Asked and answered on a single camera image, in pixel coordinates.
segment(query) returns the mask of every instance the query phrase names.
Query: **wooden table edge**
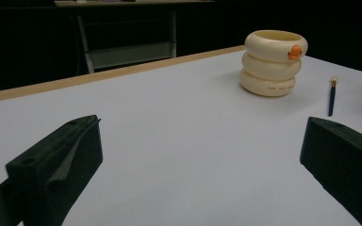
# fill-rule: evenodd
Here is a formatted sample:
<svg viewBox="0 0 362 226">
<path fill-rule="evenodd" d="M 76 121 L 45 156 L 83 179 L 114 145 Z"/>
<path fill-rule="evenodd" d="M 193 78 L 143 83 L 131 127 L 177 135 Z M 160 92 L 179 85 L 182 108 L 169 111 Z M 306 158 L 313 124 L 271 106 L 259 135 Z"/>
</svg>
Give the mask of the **wooden table edge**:
<svg viewBox="0 0 362 226">
<path fill-rule="evenodd" d="M 194 55 L 188 55 L 188 56 L 180 56 L 175 58 L 169 58 L 169 59 L 163 59 L 158 61 L 153 61 L 149 63 L 142 63 L 130 67 L 123 67 L 119 69 L 114 70 L 108 70 L 104 72 L 99 73 L 90 73 L 90 74 L 84 74 L 84 75 L 78 75 L 75 77 L 65 78 L 65 79 L 59 79 L 55 81 L 45 82 L 45 83 L 39 83 L 35 85 L 30 86 L 24 86 L 14 89 L 4 89 L 0 90 L 0 101 L 12 99 L 12 98 L 18 98 L 26 95 L 31 94 L 37 94 L 42 93 L 46 91 L 51 91 L 55 89 L 64 89 L 72 86 L 78 86 L 90 82 L 100 81 L 104 79 L 109 79 L 113 77 L 119 77 L 123 75 L 128 75 L 131 73 L 141 73 L 145 71 L 150 71 L 154 69 L 169 67 L 172 65 L 180 64 L 180 63 L 187 63 L 191 62 L 193 60 L 203 59 L 207 57 L 215 57 L 218 55 L 224 55 L 224 54 L 230 54 L 237 51 L 244 50 L 245 47 L 243 45 L 241 46 L 235 46 L 235 47 L 229 47 L 209 52 L 203 52 L 199 54 Z"/>
</svg>

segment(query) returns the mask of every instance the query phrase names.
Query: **marker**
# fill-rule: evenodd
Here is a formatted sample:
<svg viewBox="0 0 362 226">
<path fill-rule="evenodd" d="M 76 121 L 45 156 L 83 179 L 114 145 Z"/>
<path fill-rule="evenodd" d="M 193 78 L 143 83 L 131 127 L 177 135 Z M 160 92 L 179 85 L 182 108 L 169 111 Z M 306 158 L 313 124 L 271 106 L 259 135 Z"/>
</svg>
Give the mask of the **marker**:
<svg viewBox="0 0 362 226">
<path fill-rule="evenodd" d="M 331 92 L 330 92 L 330 105 L 328 108 L 328 116 L 332 116 L 334 111 L 335 92 L 337 89 L 337 77 L 334 76 L 331 79 Z"/>
</svg>

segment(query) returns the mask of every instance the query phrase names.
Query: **stacked rings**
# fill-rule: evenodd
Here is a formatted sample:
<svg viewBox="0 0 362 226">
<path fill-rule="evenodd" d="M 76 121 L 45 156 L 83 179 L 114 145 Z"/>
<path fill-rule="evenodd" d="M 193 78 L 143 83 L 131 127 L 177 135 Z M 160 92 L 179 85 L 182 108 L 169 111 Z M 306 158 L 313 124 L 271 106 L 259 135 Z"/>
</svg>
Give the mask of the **stacked rings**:
<svg viewBox="0 0 362 226">
<path fill-rule="evenodd" d="M 295 75 L 307 52 L 304 37 L 287 31 L 259 30 L 245 39 L 246 53 L 239 82 L 263 96 L 284 96 L 295 86 Z"/>
</svg>

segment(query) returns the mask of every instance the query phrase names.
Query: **table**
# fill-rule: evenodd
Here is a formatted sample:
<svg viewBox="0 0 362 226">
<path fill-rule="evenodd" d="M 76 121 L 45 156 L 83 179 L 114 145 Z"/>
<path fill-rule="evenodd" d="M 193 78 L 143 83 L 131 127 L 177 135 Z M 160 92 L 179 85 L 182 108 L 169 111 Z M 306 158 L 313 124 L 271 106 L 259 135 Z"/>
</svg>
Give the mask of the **table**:
<svg viewBox="0 0 362 226">
<path fill-rule="evenodd" d="M 104 162 L 63 225 L 359 225 L 299 162 L 309 116 L 362 133 L 362 72 L 302 58 L 287 96 L 239 84 L 243 46 L 0 91 L 5 164 L 96 114 Z M 338 76 L 334 115 L 329 80 Z"/>
</svg>

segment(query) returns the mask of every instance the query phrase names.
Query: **white table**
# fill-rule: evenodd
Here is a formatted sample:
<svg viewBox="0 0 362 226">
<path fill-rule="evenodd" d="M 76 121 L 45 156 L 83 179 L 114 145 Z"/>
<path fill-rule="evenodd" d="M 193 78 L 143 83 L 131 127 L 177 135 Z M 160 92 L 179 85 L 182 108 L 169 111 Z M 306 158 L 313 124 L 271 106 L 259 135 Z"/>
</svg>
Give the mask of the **white table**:
<svg viewBox="0 0 362 226">
<path fill-rule="evenodd" d="M 2 91 L 0 183 L 8 161 L 63 123 L 95 114 L 104 162 L 64 225 L 359 225 L 299 156 L 309 116 L 362 133 L 362 72 L 304 56 L 295 89 L 266 98 L 239 84 L 243 53 Z M 9 98 L 18 90 L 34 94 Z"/>
</svg>

